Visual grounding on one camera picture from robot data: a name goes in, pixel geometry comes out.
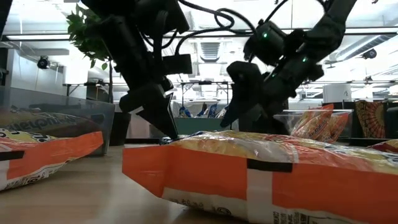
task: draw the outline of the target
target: potted plant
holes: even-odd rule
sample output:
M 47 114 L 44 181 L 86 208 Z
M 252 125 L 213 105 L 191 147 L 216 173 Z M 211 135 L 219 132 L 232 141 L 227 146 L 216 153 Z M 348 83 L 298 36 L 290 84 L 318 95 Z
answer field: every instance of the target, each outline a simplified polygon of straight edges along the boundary
M 72 44 L 88 57 L 93 68 L 97 61 L 102 61 L 101 68 L 106 70 L 109 67 L 109 102 L 113 103 L 113 79 L 112 60 L 100 37 L 86 35 L 86 29 L 90 24 L 100 22 L 101 19 L 90 9 L 84 9 L 76 4 L 76 13 L 67 16 L 68 34 Z M 126 140 L 127 129 L 131 120 L 129 113 L 115 112 L 111 131 L 110 146 L 123 145 Z

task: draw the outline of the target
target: tabletop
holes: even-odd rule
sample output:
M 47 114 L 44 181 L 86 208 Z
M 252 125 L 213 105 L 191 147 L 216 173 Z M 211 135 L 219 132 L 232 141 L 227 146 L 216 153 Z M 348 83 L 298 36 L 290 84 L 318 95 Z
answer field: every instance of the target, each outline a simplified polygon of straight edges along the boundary
M 245 223 L 153 196 L 121 172 L 122 150 L 111 147 L 105 157 L 78 159 L 48 179 L 0 192 L 0 223 Z

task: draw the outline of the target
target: camera on wall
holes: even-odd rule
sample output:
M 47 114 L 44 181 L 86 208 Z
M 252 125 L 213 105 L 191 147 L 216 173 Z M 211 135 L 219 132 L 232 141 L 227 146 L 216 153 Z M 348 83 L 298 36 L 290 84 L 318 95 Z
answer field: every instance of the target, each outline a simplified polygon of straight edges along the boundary
M 49 56 L 40 56 L 40 60 L 37 62 L 37 67 L 40 69 L 49 69 L 50 68 Z
M 362 58 L 364 59 L 374 59 L 377 56 L 377 52 L 374 49 L 368 50 L 367 52 L 362 54 Z

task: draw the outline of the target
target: black stripe on bag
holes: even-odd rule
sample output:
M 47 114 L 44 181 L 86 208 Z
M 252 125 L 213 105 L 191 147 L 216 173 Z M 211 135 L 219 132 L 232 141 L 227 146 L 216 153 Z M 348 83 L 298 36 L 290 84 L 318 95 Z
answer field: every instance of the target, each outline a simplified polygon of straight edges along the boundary
M 264 162 L 255 159 L 248 159 L 248 169 L 270 172 L 292 172 L 293 164 L 288 162 Z
M 25 151 L 12 151 L 12 152 L 0 152 L 0 161 L 10 161 L 14 159 L 22 159 Z

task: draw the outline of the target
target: wooden table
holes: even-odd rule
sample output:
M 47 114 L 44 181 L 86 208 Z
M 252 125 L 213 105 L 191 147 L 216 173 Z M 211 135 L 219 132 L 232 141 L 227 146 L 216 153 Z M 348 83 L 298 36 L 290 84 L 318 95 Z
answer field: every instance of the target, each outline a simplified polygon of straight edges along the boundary
M 1 224 L 244 223 L 159 199 L 121 172 L 122 148 L 71 162 L 48 179 L 0 192 Z

